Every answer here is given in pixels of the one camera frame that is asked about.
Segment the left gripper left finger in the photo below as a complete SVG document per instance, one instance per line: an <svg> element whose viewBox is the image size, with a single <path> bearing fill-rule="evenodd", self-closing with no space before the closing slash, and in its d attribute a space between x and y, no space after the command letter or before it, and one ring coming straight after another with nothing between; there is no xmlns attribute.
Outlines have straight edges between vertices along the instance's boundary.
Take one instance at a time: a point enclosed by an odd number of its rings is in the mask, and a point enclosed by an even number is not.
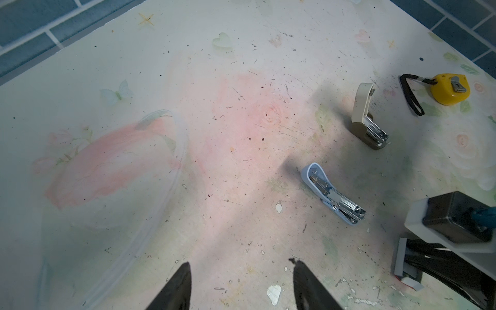
<svg viewBox="0 0 496 310"><path fill-rule="evenodd" d="M146 310L189 310L192 292L190 263L183 263Z"/></svg>

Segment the beige stapler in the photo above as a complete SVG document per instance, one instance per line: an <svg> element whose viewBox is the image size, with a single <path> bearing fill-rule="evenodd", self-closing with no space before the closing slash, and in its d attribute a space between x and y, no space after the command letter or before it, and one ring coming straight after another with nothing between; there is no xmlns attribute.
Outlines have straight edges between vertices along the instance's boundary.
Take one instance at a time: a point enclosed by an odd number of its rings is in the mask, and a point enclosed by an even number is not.
<svg viewBox="0 0 496 310"><path fill-rule="evenodd" d="M374 150L386 146L389 136L373 121L369 113L372 95L375 92L373 83L361 83L355 94L355 103L351 113L351 133Z"/></svg>

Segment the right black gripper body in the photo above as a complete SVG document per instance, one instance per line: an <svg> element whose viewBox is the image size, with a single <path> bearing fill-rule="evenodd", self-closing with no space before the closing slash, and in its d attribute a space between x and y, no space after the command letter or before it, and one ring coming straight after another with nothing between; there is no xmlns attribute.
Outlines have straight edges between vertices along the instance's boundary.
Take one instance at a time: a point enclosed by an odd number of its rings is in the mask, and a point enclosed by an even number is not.
<svg viewBox="0 0 496 310"><path fill-rule="evenodd" d="M407 239L405 263L439 280L480 309L495 309L495 280L443 245Z"/></svg>

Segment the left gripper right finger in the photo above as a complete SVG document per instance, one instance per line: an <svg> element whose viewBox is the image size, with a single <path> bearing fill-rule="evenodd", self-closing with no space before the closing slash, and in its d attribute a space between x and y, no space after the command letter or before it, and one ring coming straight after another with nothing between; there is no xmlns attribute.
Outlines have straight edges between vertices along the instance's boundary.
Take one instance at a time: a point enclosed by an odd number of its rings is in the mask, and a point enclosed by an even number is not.
<svg viewBox="0 0 496 310"><path fill-rule="evenodd" d="M297 310L343 310L304 262L296 259L292 259L292 262Z"/></svg>

